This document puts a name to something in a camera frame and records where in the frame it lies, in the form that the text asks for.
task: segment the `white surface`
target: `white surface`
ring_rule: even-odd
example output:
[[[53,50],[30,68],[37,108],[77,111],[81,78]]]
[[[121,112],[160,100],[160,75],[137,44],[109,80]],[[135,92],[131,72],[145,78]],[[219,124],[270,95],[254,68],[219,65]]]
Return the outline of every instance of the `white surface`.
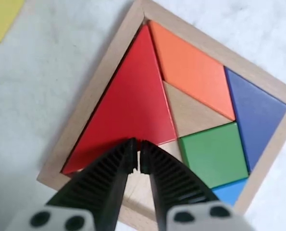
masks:
[[[54,194],[36,176],[130,2],[27,0],[0,44],[0,231]],[[157,2],[286,83],[286,0]],[[246,217],[286,231],[286,144]]]

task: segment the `yellow paper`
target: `yellow paper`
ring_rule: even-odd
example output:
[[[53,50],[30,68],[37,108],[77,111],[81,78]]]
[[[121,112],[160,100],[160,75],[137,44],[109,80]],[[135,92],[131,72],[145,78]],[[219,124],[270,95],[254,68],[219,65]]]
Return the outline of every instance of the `yellow paper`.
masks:
[[[12,25],[24,0],[0,0],[0,42]]]

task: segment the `orange tangram piece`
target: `orange tangram piece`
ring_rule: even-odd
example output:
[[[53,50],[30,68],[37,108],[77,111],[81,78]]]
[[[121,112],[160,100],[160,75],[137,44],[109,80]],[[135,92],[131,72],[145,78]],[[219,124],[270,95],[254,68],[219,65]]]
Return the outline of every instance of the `orange tangram piece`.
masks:
[[[223,65],[158,23],[149,25],[165,81],[235,120]]]
[[[86,167],[119,142],[176,140],[148,26],[143,26],[62,172]]]

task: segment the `blue tangram piece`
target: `blue tangram piece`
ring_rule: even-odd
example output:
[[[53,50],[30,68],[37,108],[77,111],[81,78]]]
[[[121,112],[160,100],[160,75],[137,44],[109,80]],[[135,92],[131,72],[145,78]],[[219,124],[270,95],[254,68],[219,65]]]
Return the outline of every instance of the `blue tangram piece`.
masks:
[[[225,184],[212,189],[212,191],[222,202],[234,206],[247,180],[248,179],[246,178],[243,180],[238,180],[229,184]]]
[[[286,104],[225,67],[240,137],[251,172],[286,113]]]

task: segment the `beige triangle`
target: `beige triangle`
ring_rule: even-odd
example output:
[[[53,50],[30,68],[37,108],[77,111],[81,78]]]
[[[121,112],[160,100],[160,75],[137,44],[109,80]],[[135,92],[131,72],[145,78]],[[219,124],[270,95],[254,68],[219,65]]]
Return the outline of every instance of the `beige triangle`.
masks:
[[[231,120],[163,82],[178,137],[228,124]]]
[[[178,141],[172,141],[159,145],[160,148],[167,151],[179,161],[182,161]],[[154,203],[151,191],[149,175],[141,174],[134,170],[128,175],[127,184],[124,190],[124,202],[135,205],[140,211],[144,211],[149,217],[154,217]]]

